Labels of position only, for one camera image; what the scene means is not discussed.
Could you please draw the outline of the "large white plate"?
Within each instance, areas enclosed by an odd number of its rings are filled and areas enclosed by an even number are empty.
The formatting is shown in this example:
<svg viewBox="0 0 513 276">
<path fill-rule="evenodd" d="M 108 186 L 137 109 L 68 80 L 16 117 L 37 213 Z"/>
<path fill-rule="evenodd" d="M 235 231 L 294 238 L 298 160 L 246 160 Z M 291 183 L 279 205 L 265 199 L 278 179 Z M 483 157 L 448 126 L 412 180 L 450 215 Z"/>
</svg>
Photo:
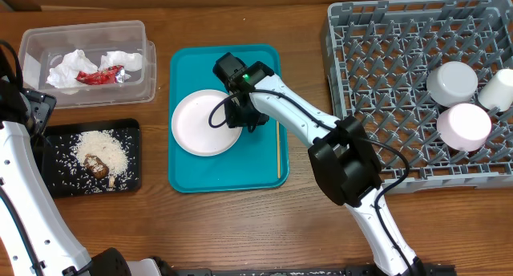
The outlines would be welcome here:
<svg viewBox="0 0 513 276">
<path fill-rule="evenodd" d="M 183 98 L 172 114 L 172 135 L 177 144 L 195 156 L 215 156 L 230 149 L 239 139 L 242 128 L 230 128 L 226 123 L 218 128 L 209 124 L 214 107 L 228 95 L 207 89 L 195 91 Z M 211 117 L 212 124 L 225 121 L 224 107 Z"/>
</svg>

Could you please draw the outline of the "grey bowl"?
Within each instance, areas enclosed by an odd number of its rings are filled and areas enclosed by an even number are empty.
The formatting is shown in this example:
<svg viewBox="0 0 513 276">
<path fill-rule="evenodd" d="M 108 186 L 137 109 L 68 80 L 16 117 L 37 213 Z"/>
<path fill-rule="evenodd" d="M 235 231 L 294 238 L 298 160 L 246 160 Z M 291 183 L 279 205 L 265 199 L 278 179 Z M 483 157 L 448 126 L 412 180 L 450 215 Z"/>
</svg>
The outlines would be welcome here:
<svg viewBox="0 0 513 276">
<path fill-rule="evenodd" d="M 478 86 L 475 71 L 465 63 L 452 61 L 433 70 L 426 79 L 426 89 L 434 102 L 444 107 L 471 100 Z"/>
</svg>

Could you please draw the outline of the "white napkin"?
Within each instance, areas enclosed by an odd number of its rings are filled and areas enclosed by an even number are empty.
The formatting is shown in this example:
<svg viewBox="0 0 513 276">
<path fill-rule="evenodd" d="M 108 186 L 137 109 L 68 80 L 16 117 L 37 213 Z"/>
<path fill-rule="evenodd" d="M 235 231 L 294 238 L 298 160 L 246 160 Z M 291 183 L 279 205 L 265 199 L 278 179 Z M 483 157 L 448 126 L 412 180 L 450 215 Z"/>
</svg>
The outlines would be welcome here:
<svg viewBox="0 0 513 276">
<path fill-rule="evenodd" d="M 143 56 L 140 53 L 127 53 L 124 51 L 108 51 L 100 59 L 100 70 L 113 66 L 123 66 L 125 71 L 139 71 L 143 67 Z"/>
<path fill-rule="evenodd" d="M 79 72 L 91 74 L 97 70 L 98 67 L 85 56 L 83 50 L 75 50 L 64 55 L 63 61 L 50 69 L 46 83 L 56 88 L 81 87 L 83 83 L 76 79 Z"/>
</svg>

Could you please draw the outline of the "white paper cup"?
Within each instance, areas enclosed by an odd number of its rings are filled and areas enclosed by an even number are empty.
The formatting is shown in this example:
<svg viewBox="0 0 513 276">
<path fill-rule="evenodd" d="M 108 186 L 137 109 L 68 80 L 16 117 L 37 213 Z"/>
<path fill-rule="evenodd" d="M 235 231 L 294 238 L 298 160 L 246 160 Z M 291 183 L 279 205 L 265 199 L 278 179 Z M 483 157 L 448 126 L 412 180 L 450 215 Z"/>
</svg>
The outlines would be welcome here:
<svg viewBox="0 0 513 276">
<path fill-rule="evenodd" d="M 478 102 L 488 110 L 498 108 L 505 112 L 512 105 L 512 69 L 501 69 L 481 89 Z"/>
</svg>

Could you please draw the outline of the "red foil wrapper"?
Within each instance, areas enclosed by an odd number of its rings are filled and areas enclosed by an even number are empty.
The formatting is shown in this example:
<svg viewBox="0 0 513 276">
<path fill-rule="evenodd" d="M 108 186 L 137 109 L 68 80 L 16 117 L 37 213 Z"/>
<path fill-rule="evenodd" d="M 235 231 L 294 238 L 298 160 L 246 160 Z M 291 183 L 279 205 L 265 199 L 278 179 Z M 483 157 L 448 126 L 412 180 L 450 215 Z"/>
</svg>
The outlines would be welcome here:
<svg viewBox="0 0 513 276">
<path fill-rule="evenodd" d="M 90 74 L 80 71 L 75 79 L 86 85 L 98 86 L 111 83 L 124 83 L 129 78 L 130 75 L 126 73 L 124 66 L 114 65 Z"/>
</svg>

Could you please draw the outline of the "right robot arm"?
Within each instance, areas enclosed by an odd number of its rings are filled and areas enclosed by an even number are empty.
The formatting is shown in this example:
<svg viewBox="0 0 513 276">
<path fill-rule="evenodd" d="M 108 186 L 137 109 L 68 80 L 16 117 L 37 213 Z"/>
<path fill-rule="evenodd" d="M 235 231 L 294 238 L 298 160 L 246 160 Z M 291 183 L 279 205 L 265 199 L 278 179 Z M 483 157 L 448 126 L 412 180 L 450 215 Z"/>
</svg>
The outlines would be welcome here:
<svg viewBox="0 0 513 276">
<path fill-rule="evenodd" d="M 352 116 L 339 119 L 316 109 L 260 61 L 248 67 L 226 54 L 216 61 L 213 72 L 229 93 L 220 103 L 225 124 L 253 132 L 274 119 L 292 132 L 308 149 L 317 185 L 333 203 L 353 215 L 382 274 L 426 274 L 386 204 L 388 188 L 382 185 L 382 166 L 374 149 L 381 147 L 401 157 L 397 149 L 371 140 Z"/>
</svg>

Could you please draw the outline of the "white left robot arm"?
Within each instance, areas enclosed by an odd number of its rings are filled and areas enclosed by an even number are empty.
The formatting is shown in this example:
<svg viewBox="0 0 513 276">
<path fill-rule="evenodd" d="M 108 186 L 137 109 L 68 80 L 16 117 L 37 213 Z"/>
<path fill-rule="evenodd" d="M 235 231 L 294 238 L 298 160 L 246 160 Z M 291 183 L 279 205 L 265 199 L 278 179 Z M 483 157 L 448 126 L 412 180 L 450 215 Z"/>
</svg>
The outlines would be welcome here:
<svg viewBox="0 0 513 276">
<path fill-rule="evenodd" d="M 127 261 L 115 248 L 90 256 L 62 219 L 32 147 L 56 105 L 26 89 L 19 63 L 1 57 L 1 240 L 17 275 L 173 275 L 161 258 Z"/>
</svg>

